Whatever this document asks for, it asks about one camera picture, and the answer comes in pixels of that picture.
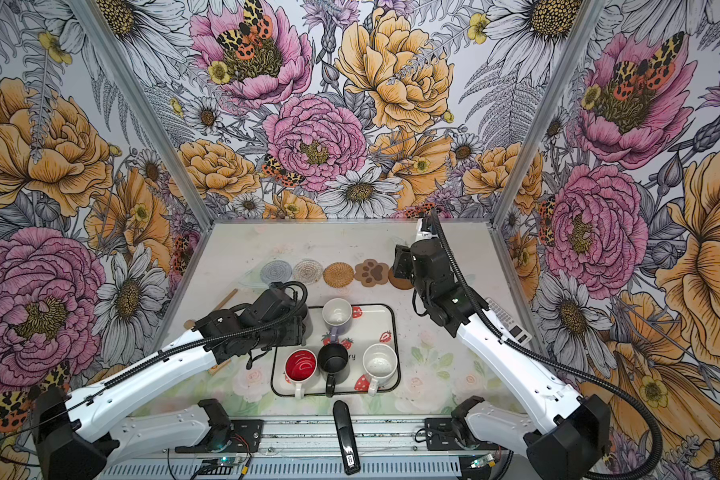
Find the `matte brown round coaster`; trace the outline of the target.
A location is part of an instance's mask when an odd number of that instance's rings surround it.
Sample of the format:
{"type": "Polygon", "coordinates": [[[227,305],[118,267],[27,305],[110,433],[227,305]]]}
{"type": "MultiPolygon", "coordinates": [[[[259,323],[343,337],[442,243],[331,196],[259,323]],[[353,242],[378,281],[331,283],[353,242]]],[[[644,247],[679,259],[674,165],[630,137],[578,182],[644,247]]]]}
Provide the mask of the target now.
{"type": "Polygon", "coordinates": [[[399,290],[411,290],[414,288],[412,282],[407,278],[398,278],[393,270],[388,272],[389,283],[399,290]]]}

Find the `grey blue woven coaster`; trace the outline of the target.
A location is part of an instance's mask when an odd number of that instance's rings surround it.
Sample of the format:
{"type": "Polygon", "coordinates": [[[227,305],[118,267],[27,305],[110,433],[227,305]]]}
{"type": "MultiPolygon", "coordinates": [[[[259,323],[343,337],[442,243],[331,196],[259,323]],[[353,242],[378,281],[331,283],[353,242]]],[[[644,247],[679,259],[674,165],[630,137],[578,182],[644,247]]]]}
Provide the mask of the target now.
{"type": "Polygon", "coordinates": [[[272,260],[264,264],[259,272],[262,283],[271,284],[275,282],[287,282],[292,276],[292,266],[285,260],[272,260]]]}

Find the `red mug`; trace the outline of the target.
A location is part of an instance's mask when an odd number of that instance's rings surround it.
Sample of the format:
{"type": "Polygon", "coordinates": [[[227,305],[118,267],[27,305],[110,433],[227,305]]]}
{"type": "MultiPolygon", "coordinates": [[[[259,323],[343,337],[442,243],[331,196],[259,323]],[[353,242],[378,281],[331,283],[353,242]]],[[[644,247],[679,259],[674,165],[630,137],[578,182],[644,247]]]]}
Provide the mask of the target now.
{"type": "Polygon", "coordinates": [[[285,363],[285,377],[293,388],[294,397],[302,399],[318,376],[317,356],[309,349],[291,353],[285,363]]]}

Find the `brown paw shaped coaster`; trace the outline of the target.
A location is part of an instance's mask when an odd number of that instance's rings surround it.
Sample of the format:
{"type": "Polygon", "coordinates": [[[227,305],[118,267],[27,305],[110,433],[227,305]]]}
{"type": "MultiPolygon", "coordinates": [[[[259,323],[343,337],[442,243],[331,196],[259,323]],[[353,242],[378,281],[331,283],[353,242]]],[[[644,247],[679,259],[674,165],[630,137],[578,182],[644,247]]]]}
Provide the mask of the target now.
{"type": "Polygon", "coordinates": [[[354,279],[366,288],[387,284],[389,266],[375,259],[366,259],[355,266],[354,279]]]}

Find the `white purple mug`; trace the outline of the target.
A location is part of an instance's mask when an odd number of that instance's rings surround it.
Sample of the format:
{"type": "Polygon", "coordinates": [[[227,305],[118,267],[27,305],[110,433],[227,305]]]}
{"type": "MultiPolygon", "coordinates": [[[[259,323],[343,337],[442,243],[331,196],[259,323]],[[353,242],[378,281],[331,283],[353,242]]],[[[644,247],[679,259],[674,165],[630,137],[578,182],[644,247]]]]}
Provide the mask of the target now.
{"type": "Polygon", "coordinates": [[[328,329],[328,342],[337,343],[350,327],[353,307],[343,298],[334,298],[325,303],[321,315],[328,329]]]}

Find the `tan wicker coaster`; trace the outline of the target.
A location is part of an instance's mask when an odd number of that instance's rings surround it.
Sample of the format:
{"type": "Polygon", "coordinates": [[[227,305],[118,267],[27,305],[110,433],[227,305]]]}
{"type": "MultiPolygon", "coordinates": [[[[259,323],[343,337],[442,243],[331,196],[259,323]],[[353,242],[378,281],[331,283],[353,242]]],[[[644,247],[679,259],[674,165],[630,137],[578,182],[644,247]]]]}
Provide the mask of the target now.
{"type": "Polygon", "coordinates": [[[347,287],[354,281],[354,267],[344,262],[334,262],[323,270],[325,283],[334,289],[347,287]]]}

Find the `multicolour woven coaster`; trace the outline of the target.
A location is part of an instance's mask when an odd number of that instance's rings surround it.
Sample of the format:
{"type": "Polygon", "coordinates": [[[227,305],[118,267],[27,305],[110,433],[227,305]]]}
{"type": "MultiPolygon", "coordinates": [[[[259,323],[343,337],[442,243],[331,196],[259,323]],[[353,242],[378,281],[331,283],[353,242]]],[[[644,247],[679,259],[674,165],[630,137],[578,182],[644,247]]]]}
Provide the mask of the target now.
{"type": "Polygon", "coordinates": [[[317,283],[323,276],[323,266],[316,260],[305,259],[298,262],[292,270],[294,281],[305,285],[317,283]]]}

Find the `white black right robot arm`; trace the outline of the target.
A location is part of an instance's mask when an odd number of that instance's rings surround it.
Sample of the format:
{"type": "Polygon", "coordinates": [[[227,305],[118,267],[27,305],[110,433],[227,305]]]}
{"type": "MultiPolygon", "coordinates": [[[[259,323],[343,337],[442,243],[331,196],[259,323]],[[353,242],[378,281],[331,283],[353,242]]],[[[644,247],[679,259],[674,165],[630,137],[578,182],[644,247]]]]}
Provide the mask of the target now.
{"type": "Polygon", "coordinates": [[[465,415],[473,437],[524,456],[543,479],[600,478],[594,467],[610,448],[605,402],[557,377],[562,365],[518,344],[439,238],[396,246],[393,271],[413,284],[426,316],[480,357],[525,411],[513,418],[479,401],[465,415]]]}

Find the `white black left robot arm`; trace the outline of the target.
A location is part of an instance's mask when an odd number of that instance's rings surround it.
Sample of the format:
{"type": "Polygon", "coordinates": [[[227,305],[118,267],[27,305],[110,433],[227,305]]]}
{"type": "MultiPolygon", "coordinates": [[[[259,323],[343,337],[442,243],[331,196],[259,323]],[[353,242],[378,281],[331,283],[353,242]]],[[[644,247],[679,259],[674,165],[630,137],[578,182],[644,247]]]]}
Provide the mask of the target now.
{"type": "Polygon", "coordinates": [[[166,347],[108,378],[70,392],[40,395],[32,438],[46,479],[94,479],[119,461],[163,449],[220,452],[235,443],[220,402],[142,419],[132,413],[176,384],[232,357],[256,358],[305,337],[308,289],[274,282],[252,303],[215,310],[166,347]]]}

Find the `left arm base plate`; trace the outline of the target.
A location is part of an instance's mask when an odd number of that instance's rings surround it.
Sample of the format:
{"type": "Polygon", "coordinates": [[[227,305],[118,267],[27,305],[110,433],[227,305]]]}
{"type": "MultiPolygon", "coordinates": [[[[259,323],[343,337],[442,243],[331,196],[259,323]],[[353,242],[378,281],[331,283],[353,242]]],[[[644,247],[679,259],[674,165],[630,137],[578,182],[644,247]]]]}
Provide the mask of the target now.
{"type": "Polygon", "coordinates": [[[209,421],[209,431],[193,443],[173,449],[179,454],[256,453],[259,449],[261,420],[209,421]]]}

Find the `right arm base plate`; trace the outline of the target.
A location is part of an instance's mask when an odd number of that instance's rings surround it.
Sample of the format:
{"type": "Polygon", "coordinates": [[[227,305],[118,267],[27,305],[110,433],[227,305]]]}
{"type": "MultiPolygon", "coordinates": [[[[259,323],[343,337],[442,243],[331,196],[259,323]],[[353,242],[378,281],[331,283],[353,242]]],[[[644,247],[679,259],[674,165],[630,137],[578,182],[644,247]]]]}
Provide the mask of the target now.
{"type": "Polygon", "coordinates": [[[451,417],[429,417],[414,434],[414,441],[425,443],[428,451],[498,451],[495,443],[477,440],[467,434],[466,425],[451,417]]]}

